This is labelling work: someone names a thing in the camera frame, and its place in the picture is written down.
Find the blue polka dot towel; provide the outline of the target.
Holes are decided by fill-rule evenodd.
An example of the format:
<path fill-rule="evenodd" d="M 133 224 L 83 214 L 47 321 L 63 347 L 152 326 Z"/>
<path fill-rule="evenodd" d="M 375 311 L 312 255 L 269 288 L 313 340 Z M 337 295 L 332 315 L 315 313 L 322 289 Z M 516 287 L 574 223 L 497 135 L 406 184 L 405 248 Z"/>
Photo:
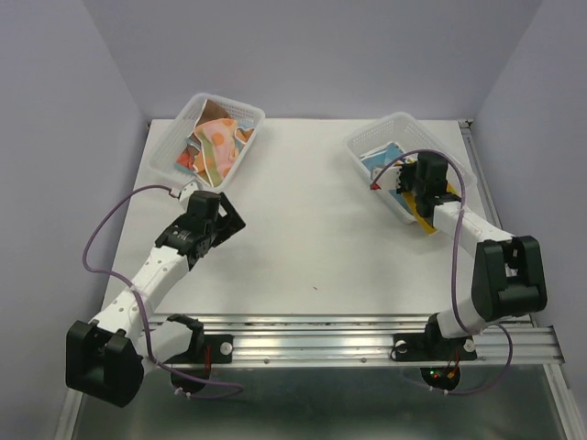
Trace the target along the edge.
<path fill-rule="evenodd" d="M 369 151 L 368 153 L 365 153 L 363 155 L 360 156 L 360 161 L 362 163 L 362 165 L 368 170 L 369 172 L 369 177 L 371 180 L 371 170 L 375 167 L 375 166 L 385 166 L 387 165 L 389 162 L 396 160 L 399 156 L 401 156 L 404 152 L 400 149 L 400 147 L 391 142 L 389 144 L 387 144 L 386 146 L 381 146 L 378 147 L 374 150 Z M 406 204 L 406 201 L 404 199 L 404 197 L 396 192 L 388 192 L 390 194 L 391 197 L 393 197 L 393 199 L 399 203 L 399 205 L 407 210 L 408 206 Z"/>

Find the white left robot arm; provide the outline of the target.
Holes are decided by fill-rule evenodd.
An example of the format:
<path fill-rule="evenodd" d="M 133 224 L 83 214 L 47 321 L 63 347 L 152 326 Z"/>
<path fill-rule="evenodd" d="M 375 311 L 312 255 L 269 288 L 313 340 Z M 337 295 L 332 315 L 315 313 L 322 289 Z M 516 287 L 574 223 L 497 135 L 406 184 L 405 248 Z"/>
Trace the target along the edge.
<path fill-rule="evenodd" d="M 176 393 L 188 399 L 203 398 L 206 386 L 220 388 L 225 398 L 243 391 L 237 383 L 211 378 L 215 364 L 232 361 L 232 335 L 207 335 L 200 320 L 180 313 L 150 328 L 150 318 L 171 289 L 210 249 L 245 226 L 222 192 L 186 186 L 171 196 L 183 213 L 157 237 L 134 278 L 108 271 L 123 283 L 123 291 L 89 322 L 76 321 L 68 330 L 68 388 L 125 407 L 145 377 L 162 369 L 170 373 Z"/>

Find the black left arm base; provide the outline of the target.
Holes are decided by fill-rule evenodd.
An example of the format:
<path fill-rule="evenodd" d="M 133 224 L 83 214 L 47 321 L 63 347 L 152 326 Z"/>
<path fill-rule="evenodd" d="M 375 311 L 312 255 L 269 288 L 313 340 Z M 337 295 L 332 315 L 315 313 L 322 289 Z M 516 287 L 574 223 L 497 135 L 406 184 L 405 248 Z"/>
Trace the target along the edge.
<path fill-rule="evenodd" d="M 150 333 L 154 366 L 170 374 L 174 392 L 188 400 L 220 400 L 244 391 L 236 382 L 212 378 L 212 367 L 232 362 L 234 336 L 206 335 L 204 324 L 172 314 Z"/>

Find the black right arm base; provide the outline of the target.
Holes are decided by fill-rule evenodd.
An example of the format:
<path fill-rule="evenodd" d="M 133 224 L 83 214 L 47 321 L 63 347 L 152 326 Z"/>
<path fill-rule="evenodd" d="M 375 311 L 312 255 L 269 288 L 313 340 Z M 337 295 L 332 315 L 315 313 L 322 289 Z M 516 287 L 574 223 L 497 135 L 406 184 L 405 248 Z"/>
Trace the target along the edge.
<path fill-rule="evenodd" d="M 478 358 L 471 337 L 446 339 L 425 333 L 393 335 L 390 357 L 397 362 L 420 363 L 425 384 L 441 391 L 454 391 L 460 383 L 460 363 Z"/>

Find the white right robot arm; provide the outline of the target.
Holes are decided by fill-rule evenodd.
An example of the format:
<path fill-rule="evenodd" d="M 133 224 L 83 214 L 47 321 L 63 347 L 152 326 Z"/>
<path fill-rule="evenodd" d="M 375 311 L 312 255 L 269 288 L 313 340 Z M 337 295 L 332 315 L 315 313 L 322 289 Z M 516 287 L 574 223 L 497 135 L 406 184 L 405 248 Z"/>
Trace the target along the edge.
<path fill-rule="evenodd" d="M 464 191 L 450 189 L 449 160 L 423 151 L 399 168 L 397 192 L 412 202 L 426 226 L 453 241 L 451 264 L 465 250 L 473 259 L 469 295 L 457 297 L 457 276 L 450 276 L 450 306 L 433 314 L 423 332 L 405 338 L 408 350 L 444 359 L 454 349 L 506 317 L 545 309 L 548 302 L 540 245 L 532 236 L 514 236 L 471 211 Z"/>

